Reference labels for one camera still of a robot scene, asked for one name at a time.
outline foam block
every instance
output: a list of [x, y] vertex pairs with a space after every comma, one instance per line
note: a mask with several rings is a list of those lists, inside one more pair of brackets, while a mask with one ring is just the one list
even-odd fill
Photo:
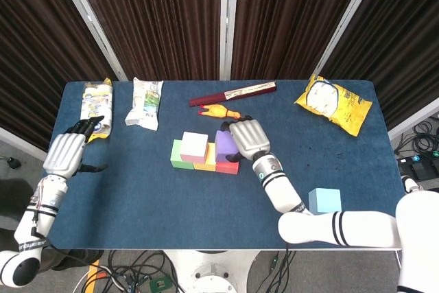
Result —
[[206, 134], [184, 132], [181, 141], [180, 156], [189, 163], [204, 164], [207, 154]]
[[230, 161], [217, 161], [216, 171], [218, 173], [238, 174], [239, 163]]
[[227, 161], [226, 156], [238, 153], [238, 147], [230, 132], [217, 131], [215, 135], [215, 160]]
[[332, 213], [342, 210], [339, 189], [315, 188], [308, 193], [309, 210], [313, 214]]
[[172, 144], [171, 163], [176, 168], [193, 169], [193, 163], [183, 161], [180, 157], [181, 140], [174, 140]]
[[215, 162], [215, 144], [214, 143], [208, 144], [206, 161], [203, 164], [194, 163], [193, 168], [199, 169], [201, 171], [215, 172], [216, 162]]

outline light blue cube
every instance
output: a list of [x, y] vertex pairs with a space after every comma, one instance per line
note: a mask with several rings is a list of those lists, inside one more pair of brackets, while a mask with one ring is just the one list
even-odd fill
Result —
[[315, 215], [342, 210], [339, 189], [315, 188], [308, 193], [308, 199], [309, 210]]

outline brown curtain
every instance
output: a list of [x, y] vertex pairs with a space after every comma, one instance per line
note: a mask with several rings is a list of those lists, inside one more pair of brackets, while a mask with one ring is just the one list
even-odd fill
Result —
[[307, 79], [350, 0], [237, 0], [232, 79]]
[[71, 0], [0, 8], [0, 125], [46, 150], [65, 84], [116, 78]]
[[130, 79], [218, 79], [220, 0], [89, 1]]
[[373, 81], [392, 129], [439, 97], [439, 0], [363, 0], [321, 75]]

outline red block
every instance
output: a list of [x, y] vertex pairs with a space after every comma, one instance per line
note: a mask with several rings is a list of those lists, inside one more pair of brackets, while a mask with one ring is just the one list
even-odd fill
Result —
[[231, 163], [230, 161], [217, 161], [216, 172], [226, 174], [238, 174], [239, 163]]

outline rubber chicken toy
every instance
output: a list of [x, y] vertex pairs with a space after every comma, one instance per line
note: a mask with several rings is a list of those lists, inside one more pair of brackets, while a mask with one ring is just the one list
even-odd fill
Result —
[[241, 114], [236, 111], [227, 110], [225, 106], [222, 104], [211, 104], [210, 106], [201, 105], [200, 108], [208, 109], [208, 111], [198, 111], [199, 115], [224, 118], [224, 117], [232, 117], [235, 119], [241, 118]]

